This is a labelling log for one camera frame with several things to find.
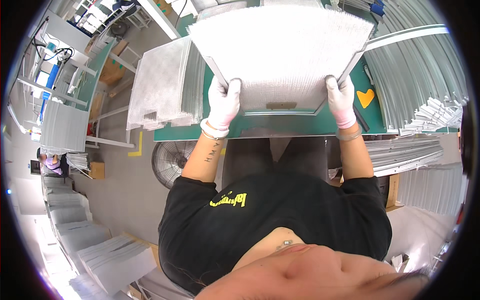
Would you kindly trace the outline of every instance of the yellow floor tape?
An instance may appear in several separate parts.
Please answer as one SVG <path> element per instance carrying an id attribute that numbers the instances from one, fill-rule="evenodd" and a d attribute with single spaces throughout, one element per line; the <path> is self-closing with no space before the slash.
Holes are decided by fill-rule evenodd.
<path id="1" fill-rule="evenodd" d="M 140 138 L 138 141 L 138 151 L 137 152 L 129 152 L 128 156 L 142 156 L 142 138 L 143 138 L 143 131 L 140 131 Z"/>

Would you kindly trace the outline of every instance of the woman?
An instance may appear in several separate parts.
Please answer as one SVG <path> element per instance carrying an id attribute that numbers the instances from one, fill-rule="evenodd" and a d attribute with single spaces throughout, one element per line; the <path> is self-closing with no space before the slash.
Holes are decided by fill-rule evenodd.
<path id="1" fill-rule="evenodd" d="M 268 139 L 230 140 L 227 185 L 217 193 L 213 181 L 239 110 L 240 80 L 226 93 L 213 78 L 210 115 L 159 226 L 160 262 L 173 283 L 209 300 L 409 299 L 425 284 L 425 275 L 405 277 L 382 262 L 392 229 L 353 112 L 354 87 L 350 77 L 339 88 L 329 76 L 326 85 L 338 125 L 340 188 L 320 178 L 315 141 L 322 139 L 292 139 L 277 165 Z"/>
<path id="2" fill-rule="evenodd" d="M 40 163 L 44 164 L 53 172 L 62 177 L 68 177 L 69 165 L 67 163 L 66 155 L 62 155 L 60 159 L 56 154 L 52 157 L 47 157 L 46 154 L 40 154 L 40 148 L 38 148 L 36 151 L 36 158 Z"/>

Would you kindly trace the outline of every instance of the black t-shirt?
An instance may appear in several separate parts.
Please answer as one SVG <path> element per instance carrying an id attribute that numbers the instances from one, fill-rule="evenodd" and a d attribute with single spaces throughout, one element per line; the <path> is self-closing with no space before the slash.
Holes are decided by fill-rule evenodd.
<path id="1" fill-rule="evenodd" d="M 179 177 L 160 222 L 165 275 L 197 294 L 229 273 L 254 244 L 277 227 L 305 243 L 382 260 L 392 228 L 377 178 L 346 180 L 340 188 L 297 173 L 251 175 L 220 193 L 214 183 Z"/>

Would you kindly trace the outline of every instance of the yellow print on t-shirt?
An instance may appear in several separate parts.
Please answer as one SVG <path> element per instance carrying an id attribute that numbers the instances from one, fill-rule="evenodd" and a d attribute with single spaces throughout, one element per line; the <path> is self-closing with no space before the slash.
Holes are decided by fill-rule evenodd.
<path id="1" fill-rule="evenodd" d="M 218 201 L 217 203 L 214 203 L 213 201 L 210 201 L 210 206 L 217 206 L 220 204 L 231 204 L 233 206 L 237 205 L 237 203 L 241 203 L 240 207 L 245 206 L 245 198 L 247 198 L 247 193 L 243 194 L 238 194 L 235 196 L 234 199 L 230 199 L 227 195 L 222 196 L 222 200 Z"/>

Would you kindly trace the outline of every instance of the worker in purple shirt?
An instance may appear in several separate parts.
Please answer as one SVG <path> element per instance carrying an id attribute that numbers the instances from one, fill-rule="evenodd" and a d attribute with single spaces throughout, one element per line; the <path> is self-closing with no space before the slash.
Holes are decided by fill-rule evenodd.
<path id="1" fill-rule="evenodd" d="M 68 177 L 69 165 L 67 163 L 67 156 L 62 155 L 59 159 L 58 155 L 47 157 L 46 154 L 40 154 L 40 148 L 36 151 L 38 161 L 44 164 L 47 168 L 59 174 L 62 177 Z"/>

